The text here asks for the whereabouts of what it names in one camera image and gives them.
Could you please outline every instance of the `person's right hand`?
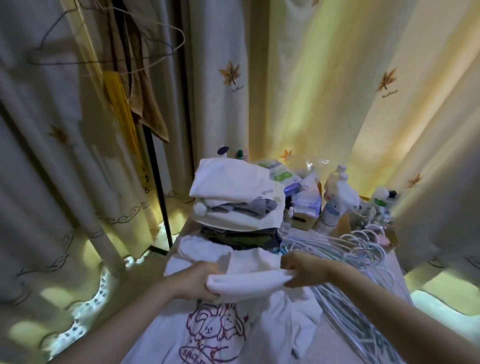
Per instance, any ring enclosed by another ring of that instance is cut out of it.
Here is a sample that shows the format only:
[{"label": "person's right hand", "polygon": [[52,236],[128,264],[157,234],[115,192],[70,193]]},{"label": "person's right hand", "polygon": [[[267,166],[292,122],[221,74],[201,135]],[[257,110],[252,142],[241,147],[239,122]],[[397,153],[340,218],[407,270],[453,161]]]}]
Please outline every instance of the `person's right hand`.
[{"label": "person's right hand", "polygon": [[297,271],[297,275],[285,283],[285,287],[295,288],[327,283],[337,263],[304,252],[285,254],[282,256],[280,268]]}]

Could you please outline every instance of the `cartoon print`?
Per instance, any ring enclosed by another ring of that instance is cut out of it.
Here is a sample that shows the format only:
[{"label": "cartoon print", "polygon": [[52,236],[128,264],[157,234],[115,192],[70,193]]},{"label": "cartoon print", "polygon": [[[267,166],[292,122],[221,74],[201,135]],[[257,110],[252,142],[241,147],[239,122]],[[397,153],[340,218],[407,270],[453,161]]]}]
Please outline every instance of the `cartoon print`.
[{"label": "cartoon print", "polygon": [[219,364],[235,360],[246,340],[244,322],[235,303],[198,303],[189,314],[187,345],[180,348],[180,358],[188,364]]}]

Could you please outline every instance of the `table top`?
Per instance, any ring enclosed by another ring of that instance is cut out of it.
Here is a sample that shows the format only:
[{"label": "table top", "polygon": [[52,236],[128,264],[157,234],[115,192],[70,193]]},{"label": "table top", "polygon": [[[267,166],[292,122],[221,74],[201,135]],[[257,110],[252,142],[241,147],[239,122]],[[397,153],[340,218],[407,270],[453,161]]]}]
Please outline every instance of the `table top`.
[{"label": "table top", "polygon": [[[177,239],[181,236],[188,235],[198,231],[200,224],[190,219],[187,220],[185,226],[181,230]],[[292,228],[289,231],[290,235],[305,235],[307,232]],[[176,251],[176,244],[173,244],[168,256]],[[408,293],[407,284],[403,279],[400,265],[392,251],[386,255],[385,268],[387,268],[395,279],[393,292],[400,298],[405,299],[410,304],[413,304]],[[363,363],[360,357],[349,347],[344,339],[334,330],[328,320],[323,319],[315,334],[310,348],[304,358],[293,360],[297,364],[360,364]]]}]

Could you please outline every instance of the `clothes hanger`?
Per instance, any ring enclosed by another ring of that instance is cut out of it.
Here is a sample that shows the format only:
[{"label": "clothes hanger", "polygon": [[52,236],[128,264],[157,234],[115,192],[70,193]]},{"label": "clothes hanger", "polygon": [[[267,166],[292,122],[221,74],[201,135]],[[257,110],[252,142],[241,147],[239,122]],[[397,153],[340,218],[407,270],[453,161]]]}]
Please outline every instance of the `clothes hanger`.
[{"label": "clothes hanger", "polygon": [[153,22],[155,24],[158,24],[158,25],[161,25],[163,27],[167,27],[167,28],[171,28],[171,29],[174,29],[174,30],[177,30],[181,33],[182,35],[182,42],[176,46],[175,48],[173,48],[169,43],[161,40],[161,39],[151,39],[149,38],[146,34],[144,34],[142,31],[140,31],[140,33],[148,40],[152,41],[152,42],[157,42],[157,43],[163,43],[165,44],[166,46],[168,46],[170,49],[171,49],[171,52],[170,53],[166,53],[166,54],[159,54],[159,55],[154,55],[154,56],[147,56],[147,57],[142,57],[142,59],[151,59],[151,58],[157,58],[157,57],[160,57],[158,60],[156,60],[155,62],[152,62],[151,64],[149,64],[148,66],[146,67],[143,67],[143,68],[140,68],[140,69],[137,69],[135,71],[129,71],[129,72],[122,72],[122,73],[119,73],[120,75],[122,74],[129,74],[129,73],[137,73],[137,72],[140,72],[140,71],[143,71],[143,70],[146,70],[154,65],[156,65],[157,63],[160,63],[162,60],[164,60],[166,57],[168,56],[171,56],[173,55],[173,53],[175,53],[181,46],[183,46],[185,44],[185,34],[182,32],[181,29],[173,26],[173,25],[165,25],[161,22],[158,22],[158,21],[155,21],[155,20],[152,20],[150,18],[147,18],[145,16],[142,16],[142,15],[138,15],[138,14],[134,14],[132,12],[128,12],[126,10],[123,10],[123,9],[120,9],[120,8],[117,8],[117,7],[114,7],[114,6],[108,6],[108,7],[104,7],[102,6],[98,0],[95,0],[95,3],[97,4],[97,6],[99,8],[92,8],[92,7],[86,7],[86,6],[83,6],[82,3],[80,2],[80,0],[75,0],[75,5],[76,5],[76,9],[68,9],[68,10],[65,10],[56,20],[55,22],[52,24],[52,26],[46,31],[46,33],[43,35],[42,37],[42,40],[40,41],[40,45],[37,47],[37,48],[34,48],[34,49],[31,49],[29,52],[27,52],[27,56],[26,56],[26,60],[29,64],[33,65],[33,66],[61,66],[61,65],[73,65],[73,64],[91,64],[91,63],[113,63],[113,62],[117,62],[117,61],[126,61],[126,59],[123,59],[123,60],[100,60],[100,61],[81,61],[81,62],[37,62],[35,60],[33,60],[33,58],[31,57],[31,52],[41,52],[45,46],[45,42],[48,38],[48,36],[50,35],[50,33],[53,31],[53,29],[58,25],[58,23],[69,13],[72,13],[72,12],[77,12],[79,11],[80,9],[82,10],[89,10],[89,11],[98,11],[98,12],[104,12],[106,10],[117,10],[121,13],[124,13],[124,14],[128,14],[130,15],[134,20],[135,18],[139,18],[139,19],[144,19],[144,20],[147,20],[147,21],[150,21],[150,22]]}]

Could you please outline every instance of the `white bottle cap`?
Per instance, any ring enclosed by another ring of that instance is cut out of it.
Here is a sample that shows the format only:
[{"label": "white bottle cap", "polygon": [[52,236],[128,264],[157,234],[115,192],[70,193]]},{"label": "white bottle cap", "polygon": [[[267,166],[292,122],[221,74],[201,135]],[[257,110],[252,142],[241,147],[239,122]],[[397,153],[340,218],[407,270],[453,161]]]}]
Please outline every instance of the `white bottle cap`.
[{"label": "white bottle cap", "polygon": [[338,174],[344,173],[346,170],[347,170],[347,166],[345,164],[339,164],[336,167],[336,171],[337,171]]},{"label": "white bottle cap", "polygon": [[347,179],[348,179],[348,174],[346,174],[346,173],[340,173],[338,175],[338,180],[339,181],[346,181]]}]

